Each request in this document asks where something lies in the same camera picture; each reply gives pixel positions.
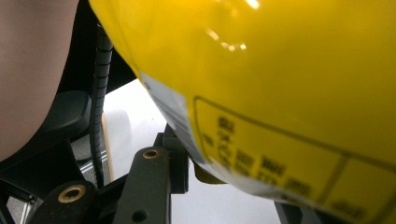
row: sticker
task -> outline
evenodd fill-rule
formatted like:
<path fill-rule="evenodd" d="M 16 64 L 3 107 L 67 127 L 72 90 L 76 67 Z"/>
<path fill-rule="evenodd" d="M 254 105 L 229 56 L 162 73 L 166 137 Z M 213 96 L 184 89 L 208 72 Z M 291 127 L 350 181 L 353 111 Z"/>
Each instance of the sticker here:
<path fill-rule="evenodd" d="M 222 164 L 230 173 L 250 176 L 359 222 L 375 220 L 393 199 L 393 172 L 307 142 L 202 97 L 195 99 L 194 106 L 202 150 L 210 162 Z"/>
<path fill-rule="evenodd" d="M 204 158 L 200 155 L 192 137 L 185 97 L 147 74 L 143 72 L 140 74 L 152 100 L 159 107 L 184 147 L 199 163 L 204 163 Z"/>

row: black plastic part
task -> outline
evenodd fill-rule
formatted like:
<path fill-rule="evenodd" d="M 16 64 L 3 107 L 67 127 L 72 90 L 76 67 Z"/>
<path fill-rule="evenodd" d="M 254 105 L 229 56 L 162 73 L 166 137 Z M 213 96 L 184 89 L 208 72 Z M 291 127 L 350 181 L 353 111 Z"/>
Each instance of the black plastic part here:
<path fill-rule="evenodd" d="M 184 194 L 189 191 L 189 156 L 169 125 L 163 134 L 163 147 L 169 151 L 171 192 Z"/>
<path fill-rule="evenodd" d="M 275 203 L 276 211 L 282 224 L 347 224 L 338 217 L 333 217 L 314 209 L 297 207 L 285 203 Z"/>
<path fill-rule="evenodd" d="M 95 206 L 101 208 L 101 211 L 97 223 L 112 222 L 127 177 L 124 175 L 98 190 Z"/>
<path fill-rule="evenodd" d="M 59 185 L 83 180 L 70 142 L 63 140 L 54 147 L 21 161 L 0 173 L 0 179 L 18 186 L 43 200 Z"/>
<path fill-rule="evenodd" d="M 97 49 L 96 51 L 95 63 L 97 65 L 107 65 L 111 62 L 113 51 L 105 51 L 100 49 Z"/>
<path fill-rule="evenodd" d="M 5 195 L 10 195 L 21 202 L 28 203 L 32 199 L 31 194 L 3 180 L 0 180 L 0 192 Z"/>
<path fill-rule="evenodd" d="M 98 37 L 96 43 L 96 62 L 90 121 L 90 145 L 96 185 L 98 188 L 101 188 L 104 186 L 104 178 L 100 138 L 98 138 L 97 135 L 101 132 L 101 116 L 103 114 L 103 105 L 105 103 L 106 86 L 108 81 L 108 73 L 110 71 L 111 52 L 113 45 L 106 36 L 105 30 L 99 23 L 97 24 L 97 31 Z"/>
<path fill-rule="evenodd" d="M 113 223 L 168 224 L 169 213 L 169 153 L 161 147 L 142 149 L 134 156 Z"/>
<path fill-rule="evenodd" d="M 98 77 L 97 73 L 96 73 L 95 74 L 95 80 L 93 81 L 93 86 L 96 89 L 102 89 L 102 88 L 106 87 L 107 86 L 107 81 L 108 81 L 108 76 L 107 75 L 108 75 L 108 73 L 106 74 L 105 77 Z"/>
<path fill-rule="evenodd" d="M 91 98 L 84 91 L 68 91 L 57 94 L 39 131 L 43 135 L 73 136 L 87 128 Z"/>
<path fill-rule="evenodd" d="M 97 48 L 97 18 L 88 1 L 79 1 L 75 22 L 73 25 L 72 41 L 67 58 L 59 92 L 81 90 L 92 94 L 92 74 L 94 74 L 95 50 Z M 134 73 L 116 50 L 111 58 L 110 74 L 107 92 L 131 82 Z"/>
<path fill-rule="evenodd" d="M 84 193 L 78 200 L 71 203 L 61 203 L 61 193 L 69 187 L 83 186 Z M 94 223 L 97 211 L 92 206 L 96 197 L 95 185 L 88 181 L 74 181 L 55 189 L 35 212 L 30 224 L 42 223 Z"/>

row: white surface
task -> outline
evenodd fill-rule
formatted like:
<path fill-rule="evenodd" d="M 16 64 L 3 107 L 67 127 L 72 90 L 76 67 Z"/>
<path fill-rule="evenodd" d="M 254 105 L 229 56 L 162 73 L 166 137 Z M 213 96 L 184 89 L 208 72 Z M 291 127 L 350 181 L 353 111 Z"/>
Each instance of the white surface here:
<path fill-rule="evenodd" d="M 109 159 L 114 178 L 129 172 L 134 154 L 151 147 L 165 120 L 137 80 L 106 96 Z M 199 182 L 190 166 L 190 190 L 172 195 L 172 223 L 280 223 L 272 201 L 248 195 L 230 185 Z"/>

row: black cable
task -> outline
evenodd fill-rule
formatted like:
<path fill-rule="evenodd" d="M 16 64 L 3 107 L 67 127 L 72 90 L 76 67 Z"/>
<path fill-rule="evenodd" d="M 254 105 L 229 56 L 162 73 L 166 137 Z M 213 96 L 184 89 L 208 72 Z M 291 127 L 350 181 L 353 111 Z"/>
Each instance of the black cable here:
<path fill-rule="evenodd" d="M 108 73 L 110 71 L 113 45 L 108 39 L 105 30 L 97 24 L 98 38 L 96 44 L 95 73 L 92 90 L 92 104 L 90 117 L 90 145 L 92 165 L 95 172 L 96 186 L 104 185 L 100 135 L 102 127 L 103 105 L 105 102 Z"/>

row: beige fabric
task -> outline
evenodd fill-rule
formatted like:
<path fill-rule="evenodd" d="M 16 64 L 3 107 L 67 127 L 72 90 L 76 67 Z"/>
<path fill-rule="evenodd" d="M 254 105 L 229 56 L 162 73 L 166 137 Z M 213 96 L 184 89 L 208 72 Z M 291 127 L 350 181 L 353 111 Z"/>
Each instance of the beige fabric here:
<path fill-rule="evenodd" d="M 0 161 L 33 136 L 56 93 L 78 0 L 0 0 Z"/>

